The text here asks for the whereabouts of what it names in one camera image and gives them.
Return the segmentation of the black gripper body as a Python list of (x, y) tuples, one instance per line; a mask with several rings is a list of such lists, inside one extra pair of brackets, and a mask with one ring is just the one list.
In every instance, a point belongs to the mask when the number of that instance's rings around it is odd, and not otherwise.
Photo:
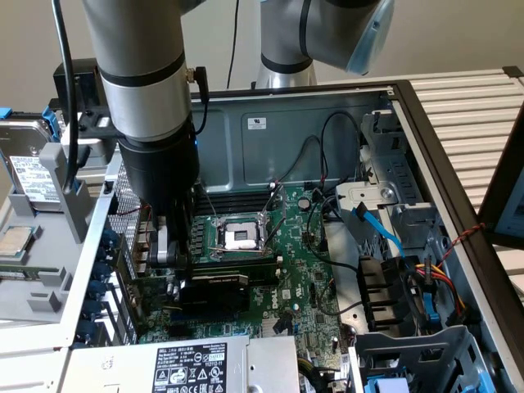
[(172, 217), (196, 182), (200, 170), (197, 139), (191, 122), (155, 142), (120, 139), (120, 154), (133, 192), (156, 215)]

